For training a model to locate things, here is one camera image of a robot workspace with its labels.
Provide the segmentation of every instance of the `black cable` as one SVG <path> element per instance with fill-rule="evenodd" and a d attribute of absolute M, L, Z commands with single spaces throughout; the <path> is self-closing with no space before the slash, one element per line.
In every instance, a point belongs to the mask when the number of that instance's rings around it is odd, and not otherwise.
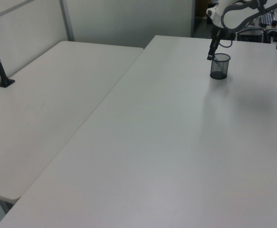
<path fill-rule="evenodd" d="M 265 30 L 264 30 L 264 29 L 262 29 L 262 28 L 249 28 L 249 29 L 242 30 L 242 31 L 238 32 L 238 33 L 237 33 L 237 35 L 238 35 L 238 34 L 240 34 L 240 33 L 243 33 L 243 32 L 254 31 L 254 30 L 260 30 L 260 31 L 263 31 L 263 34 L 264 34 L 264 32 L 265 32 Z"/>
<path fill-rule="evenodd" d="M 219 43 L 219 45 L 220 45 L 220 46 L 222 46 L 223 48 L 229 48 L 229 47 L 231 47 L 231 46 L 232 46 L 232 39 L 231 39 L 231 36 L 230 36 L 230 34 L 229 34 L 229 33 L 228 33 L 228 35 L 229 35 L 229 38 L 230 38 L 231 44 L 230 44 L 229 46 L 224 46 L 224 45 L 222 45 L 221 43 Z"/>

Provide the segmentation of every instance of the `cup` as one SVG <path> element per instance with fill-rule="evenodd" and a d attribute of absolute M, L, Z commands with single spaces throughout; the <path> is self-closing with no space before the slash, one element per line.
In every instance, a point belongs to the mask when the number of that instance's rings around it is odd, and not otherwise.
<path fill-rule="evenodd" d="M 230 56 L 223 53 L 217 53 L 212 58 L 210 77 L 217 80 L 227 78 Z"/>

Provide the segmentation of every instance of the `cable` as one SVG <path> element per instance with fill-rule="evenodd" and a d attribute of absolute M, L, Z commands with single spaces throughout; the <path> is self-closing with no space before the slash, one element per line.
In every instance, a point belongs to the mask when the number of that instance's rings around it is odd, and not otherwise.
<path fill-rule="evenodd" d="M 231 39 L 231 36 L 230 36 L 230 34 L 229 34 L 229 32 L 228 32 L 227 27 L 226 27 L 225 24 L 224 24 L 223 19 L 224 19 L 224 16 L 220 18 L 220 21 L 221 21 L 221 23 L 222 23 L 223 28 L 226 30 L 226 32 L 227 32 L 227 34 L 228 34 L 228 36 L 229 36 L 229 39 L 230 39 L 230 41 L 231 41 L 231 44 L 230 44 L 229 46 L 224 46 L 224 45 L 222 45 L 222 44 L 219 43 L 219 45 L 222 46 L 223 48 L 229 48 L 229 47 L 232 46 L 232 39 Z"/>
<path fill-rule="evenodd" d="M 231 41 L 231 44 L 229 45 L 229 46 L 224 46 L 224 45 L 222 45 L 221 43 L 219 43 L 219 45 L 220 46 L 222 46 L 223 48 L 229 48 L 229 47 L 231 47 L 232 46 L 232 39 L 231 39 L 231 36 L 230 36 L 230 34 L 228 33 L 228 35 L 229 35 L 229 38 L 230 38 L 230 41 Z"/>
<path fill-rule="evenodd" d="M 242 31 L 238 32 L 236 35 L 238 35 L 238 34 L 240 34 L 240 33 L 243 33 L 243 32 L 254 31 L 254 30 L 260 30 L 260 31 L 263 31 L 263 34 L 264 34 L 264 32 L 265 32 L 265 30 L 264 30 L 264 29 L 262 29 L 262 28 L 249 28 L 249 29 L 242 30 Z"/>

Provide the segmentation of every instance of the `white table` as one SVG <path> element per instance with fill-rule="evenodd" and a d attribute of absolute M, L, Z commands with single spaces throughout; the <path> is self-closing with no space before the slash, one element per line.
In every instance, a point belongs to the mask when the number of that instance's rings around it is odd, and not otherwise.
<path fill-rule="evenodd" d="M 141 52 L 61 42 L 0 88 L 0 199 L 23 195 Z"/>
<path fill-rule="evenodd" d="M 0 228 L 277 227 L 276 47 L 209 44 L 156 36 Z"/>

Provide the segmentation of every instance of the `keyboard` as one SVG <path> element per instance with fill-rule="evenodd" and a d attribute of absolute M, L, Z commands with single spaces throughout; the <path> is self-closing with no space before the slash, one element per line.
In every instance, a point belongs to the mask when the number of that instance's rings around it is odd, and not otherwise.
<path fill-rule="evenodd" d="M 273 11 L 263 14 L 260 16 L 260 26 L 266 27 L 267 25 L 272 25 L 272 21 L 276 21 L 275 14 Z"/>

